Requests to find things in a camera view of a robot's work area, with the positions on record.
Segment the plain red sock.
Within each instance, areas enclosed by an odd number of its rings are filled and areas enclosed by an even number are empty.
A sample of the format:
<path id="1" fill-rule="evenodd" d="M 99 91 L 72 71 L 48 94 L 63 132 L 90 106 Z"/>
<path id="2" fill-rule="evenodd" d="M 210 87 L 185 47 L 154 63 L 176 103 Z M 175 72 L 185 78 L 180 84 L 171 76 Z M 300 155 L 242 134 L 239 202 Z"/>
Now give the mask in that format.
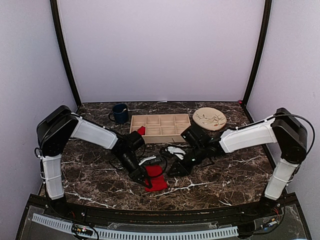
<path id="1" fill-rule="evenodd" d="M 144 136 L 146 134 L 146 127 L 145 126 L 141 126 L 140 128 L 138 128 L 136 130 L 141 136 Z"/>

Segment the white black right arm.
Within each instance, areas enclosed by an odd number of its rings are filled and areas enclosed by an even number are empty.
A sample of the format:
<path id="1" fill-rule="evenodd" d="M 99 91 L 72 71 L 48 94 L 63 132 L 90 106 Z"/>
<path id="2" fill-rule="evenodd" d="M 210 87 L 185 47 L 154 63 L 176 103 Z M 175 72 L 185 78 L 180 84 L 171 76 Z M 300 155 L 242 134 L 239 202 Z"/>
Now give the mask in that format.
<path id="1" fill-rule="evenodd" d="M 181 133 L 190 150 L 183 158 L 177 158 L 168 171 L 170 177 L 191 174 L 193 167 L 204 159 L 216 158 L 235 151 L 266 144 L 278 144 L 281 155 L 268 181 L 263 200 L 255 205 L 255 213 L 266 217 L 278 200 L 302 162 L 307 158 L 313 144 L 308 144 L 308 131 L 301 123 L 306 118 L 290 113 L 282 107 L 276 113 L 246 126 L 228 128 L 208 135 L 200 126 L 192 124 Z"/>

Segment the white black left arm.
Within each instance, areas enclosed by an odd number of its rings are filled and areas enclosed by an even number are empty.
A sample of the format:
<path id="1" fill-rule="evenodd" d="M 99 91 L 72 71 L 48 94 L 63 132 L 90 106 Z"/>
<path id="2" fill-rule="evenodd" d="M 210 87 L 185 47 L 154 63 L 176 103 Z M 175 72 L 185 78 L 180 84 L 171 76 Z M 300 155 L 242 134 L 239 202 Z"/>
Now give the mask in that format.
<path id="1" fill-rule="evenodd" d="M 70 206 L 61 199 L 65 196 L 62 156 L 73 140 L 110 151 L 133 182 L 148 189 L 153 186 L 151 177 L 136 155 L 136 151 L 145 144 L 137 131 L 121 134 L 61 105 L 37 125 L 36 135 L 38 146 L 34 149 L 34 155 L 40 160 L 40 175 L 46 193 L 53 200 L 50 208 L 60 218 L 67 218 L 71 213 Z"/>

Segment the red santa sock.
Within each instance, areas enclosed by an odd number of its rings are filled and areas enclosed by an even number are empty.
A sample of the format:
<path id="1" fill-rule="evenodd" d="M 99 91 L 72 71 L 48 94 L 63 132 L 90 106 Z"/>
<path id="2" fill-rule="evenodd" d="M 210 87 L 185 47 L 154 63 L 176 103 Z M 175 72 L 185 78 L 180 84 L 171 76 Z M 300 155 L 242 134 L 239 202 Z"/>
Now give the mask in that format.
<path id="1" fill-rule="evenodd" d="M 146 171 L 150 177 L 157 176 L 162 173 L 163 169 L 160 165 L 147 165 Z M 158 192 L 168 188 L 168 184 L 165 181 L 163 174 L 159 175 L 158 177 L 150 179 L 152 188 L 145 188 L 147 192 Z"/>

